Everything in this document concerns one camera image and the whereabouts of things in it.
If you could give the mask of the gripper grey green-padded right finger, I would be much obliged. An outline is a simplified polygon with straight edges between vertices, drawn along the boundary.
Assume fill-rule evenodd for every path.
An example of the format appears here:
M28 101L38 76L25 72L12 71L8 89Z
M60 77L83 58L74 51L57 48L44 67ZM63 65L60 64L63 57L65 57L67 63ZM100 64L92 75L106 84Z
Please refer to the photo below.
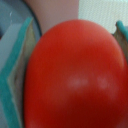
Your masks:
M118 41L123 52L128 54L128 30L124 27L121 21L116 23L115 39Z

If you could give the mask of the gripper grey green-padded left finger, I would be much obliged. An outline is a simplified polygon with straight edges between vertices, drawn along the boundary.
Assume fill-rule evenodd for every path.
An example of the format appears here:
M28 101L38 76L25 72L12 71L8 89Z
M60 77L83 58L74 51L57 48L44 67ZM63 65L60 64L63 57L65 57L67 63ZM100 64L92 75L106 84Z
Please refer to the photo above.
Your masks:
M35 45L32 18L12 24L0 40L0 128L24 128L24 77Z

